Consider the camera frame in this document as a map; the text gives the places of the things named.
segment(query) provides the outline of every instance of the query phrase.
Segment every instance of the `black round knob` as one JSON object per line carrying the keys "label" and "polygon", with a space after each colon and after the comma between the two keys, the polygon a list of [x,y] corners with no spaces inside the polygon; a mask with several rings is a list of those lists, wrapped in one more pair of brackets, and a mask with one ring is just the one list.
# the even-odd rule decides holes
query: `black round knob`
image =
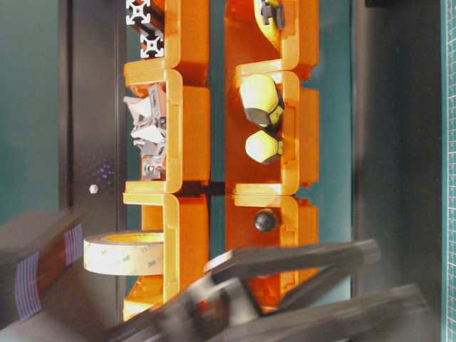
{"label": "black round knob", "polygon": [[255,228],[260,232],[270,232],[279,222],[279,218],[272,209],[262,209],[255,216]]}

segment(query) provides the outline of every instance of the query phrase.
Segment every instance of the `striped label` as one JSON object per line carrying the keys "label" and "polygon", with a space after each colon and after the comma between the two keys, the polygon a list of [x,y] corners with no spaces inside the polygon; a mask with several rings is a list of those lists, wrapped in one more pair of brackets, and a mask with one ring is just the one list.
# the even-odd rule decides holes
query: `striped label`
{"label": "striped label", "polygon": [[71,265],[83,256],[83,226],[78,224],[65,233],[66,266]]}
{"label": "striped label", "polygon": [[14,296],[21,320],[28,319],[41,310],[36,280],[39,259],[40,252],[36,252],[17,265]]}

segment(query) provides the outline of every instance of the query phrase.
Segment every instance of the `tape roll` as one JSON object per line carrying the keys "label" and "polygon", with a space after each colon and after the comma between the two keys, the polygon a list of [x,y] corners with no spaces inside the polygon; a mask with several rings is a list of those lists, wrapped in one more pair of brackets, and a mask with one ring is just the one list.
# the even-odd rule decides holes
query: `tape roll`
{"label": "tape roll", "polygon": [[163,274],[163,233],[107,233],[84,239],[84,268],[115,276]]}

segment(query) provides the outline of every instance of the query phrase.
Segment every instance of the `cutting mat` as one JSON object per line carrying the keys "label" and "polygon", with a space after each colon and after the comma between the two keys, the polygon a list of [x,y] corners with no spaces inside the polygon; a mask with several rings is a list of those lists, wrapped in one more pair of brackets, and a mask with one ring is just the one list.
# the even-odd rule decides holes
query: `cutting mat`
{"label": "cutting mat", "polygon": [[456,0],[442,6],[442,341],[456,341]]}

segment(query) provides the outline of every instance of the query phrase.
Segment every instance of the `orange plastic bin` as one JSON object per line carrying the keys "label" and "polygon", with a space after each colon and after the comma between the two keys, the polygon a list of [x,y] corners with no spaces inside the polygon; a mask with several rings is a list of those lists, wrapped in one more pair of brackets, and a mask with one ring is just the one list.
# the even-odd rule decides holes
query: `orange plastic bin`
{"label": "orange plastic bin", "polygon": [[203,276],[209,260],[209,215],[205,195],[124,194],[126,204],[139,204],[142,230],[165,233],[163,275],[141,276],[125,299],[125,317],[160,306]]}
{"label": "orange plastic bin", "polygon": [[[227,196],[227,250],[240,247],[296,247],[318,244],[318,207],[305,199],[290,196]],[[260,232],[254,218],[261,208],[276,211],[280,227]],[[284,272],[249,282],[254,295],[266,310],[275,309],[281,298],[295,286],[314,276],[318,270]]]}
{"label": "orange plastic bin", "polygon": [[125,72],[125,82],[140,97],[147,96],[151,84],[166,82],[167,106],[166,178],[127,181],[125,192],[174,193],[184,181],[207,184],[211,167],[209,89],[183,85],[176,70]]}
{"label": "orange plastic bin", "polygon": [[209,0],[164,0],[164,56],[125,64],[125,73],[176,69],[185,85],[205,86],[209,64]]}
{"label": "orange plastic bin", "polygon": [[227,82],[233,75],[294,71],[309,79],[318,64],[318,0],[281,0],[285,27],[280,51],[261,33],[254,16],[253,0],[227,0],[225,53]]}
{"label": "orange plastic bin", "polygon": [[282,91],[281,136],[284,154],[280,162],[262,165],[245,152],[245,141],[259,127],[250,123],[239,98],[242,77],[233,82],[226,104],[226,183],[236,195],[293,195],[300,186],[319,179],[319,93],[301,88],[291,71],[270,73]]}

